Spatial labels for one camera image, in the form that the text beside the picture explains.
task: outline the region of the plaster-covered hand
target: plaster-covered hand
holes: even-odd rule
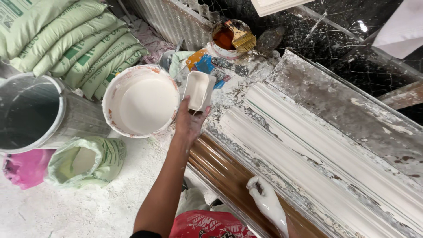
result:
[[[260,212],[279,230],[279,233],[288,238],[288,226],[285,212],[279,203],[272,185],[262,177],[252,177],[247,183],[247,189],[253,197]]]
[[[190,97],[185,96],[179,105],[178,115],[176,116],[176,132],[175,135],[181,136],[186,139],[191,145],[196,138],[200,136],[201,126],[204,120],[210,113],[210,106],[201,113],[197,112],[194,116],[188,111],[188,104],[190,103]]]

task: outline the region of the cloth rag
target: cloth rag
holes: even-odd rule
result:
[[[159,34],[157,34],[157,32],[145,22],[141,22],[138,30],[133,31],[132,33],[150,52],[150,55],[146,55],[143,58],[147,64],[157,64],[160,57],[166,51],[175,49],[175,46],[172,43],[162,40],[162,38],[159,37]]]

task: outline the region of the wooden plank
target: wooden plank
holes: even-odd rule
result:
[[[407,86],[379,96],[377,99],[393,109],[406,108],[415,104],[423,103],[423,82],[418,81],[411,83]]]
[[[246,184],[255,175],[210,137],[203,134],[194,142],[188,161],[197,172],[207,178],[208,183],[218,189],[218,193],[228,198],[239,209],[240,217],[246,215],[253,223],[259,225],[268,237],[280,237],[276,227],[261,214],[254,199],[248,193]],[[327,238],[321,230],[292,208],[279,195],[278,198],[286,215],[301,237]]]

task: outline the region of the concrete floor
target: concrete floor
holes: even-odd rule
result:
[[[128,156],[119,175],[103,188],[58,189],[42,183],[21,190],[2,176],[0,236],[128,238],[135,215],[160,172],[173,126],[155,138],[123,137]],[[208,204],[217,198],[192,172],[186,170],[185,176],[189,187],[203,191]]]

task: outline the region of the metal bucket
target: metal bucket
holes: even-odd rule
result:
[[[233,22],[233,24],[235,24],[235,26],[238,27],[239,29],[244,30],[244,31],[251,32],[250,27],[247,24],[245,24],[243,21],[236,20],[236,19],[231,19],[231,22]],[[222,29],[224,29],[225,27],[226,26],[225,26],[225,22],[224,21],[220,21],[220,22],[216,23],[214,25],[214,27],[213,27],[213,30],[211,31],[211,33],[212,33],[211,34],[212,35],[211,37],[214,38],[214,36],[219,31],[221,31]],[[226,50],[226,49],[223,49],[223,48],[219,47],[214,42],[214,40],[211,40],[211,42],[212,42],[211,43],[211,47],[214,49],[214,51],[216,52],[216,54],[219,57],[221,57],[221,58],[224,58],[224,59],[227,59],[227,60],[234,60],[234,59],[238,59],[243,54],[245,54],[245,52],[238,52],[236,50]]]
[[[47,75],[15,75],[0,83],[0,152],[54,149],[75,136],[110,132],[102,108]]]

